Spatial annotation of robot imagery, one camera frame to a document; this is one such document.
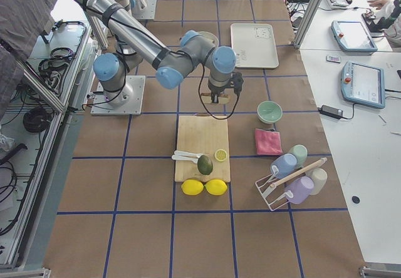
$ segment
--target human hand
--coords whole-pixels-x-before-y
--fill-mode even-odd
[[[389,0],[371,0],[368,1],[369,6],[376,8],[376,10],[380,10]]]

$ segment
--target gray curtain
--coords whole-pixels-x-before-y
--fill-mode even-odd
[[[57,0],[0,0],[0,39],[23,61],[48,22]],[[0,119],[23,72],[12,54],[0,45]]]

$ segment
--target tablet screen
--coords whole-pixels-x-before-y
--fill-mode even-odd
[[[352,96],[363,101],[381,103],[380,71],[358,64],[353,65]]]
[[[370,41],[366,30],[363,28],[360,22],[338,22],[340,31],[344,34],[341,38],[341,42],[347,48],[374,48],[373,43]]]

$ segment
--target folded napkin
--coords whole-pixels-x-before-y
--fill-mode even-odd
[[[281,155],[280,133],[255,129],[256,153],[258,155]]]

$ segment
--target tablet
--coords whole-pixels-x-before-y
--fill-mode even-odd
[[[377,47],[366,26],[360,21],[333,21],[331,30],[343,51],[374,53]]]
[[[342,72],[344,100],[373,108],[385,107],[384,70],[348,61]]]

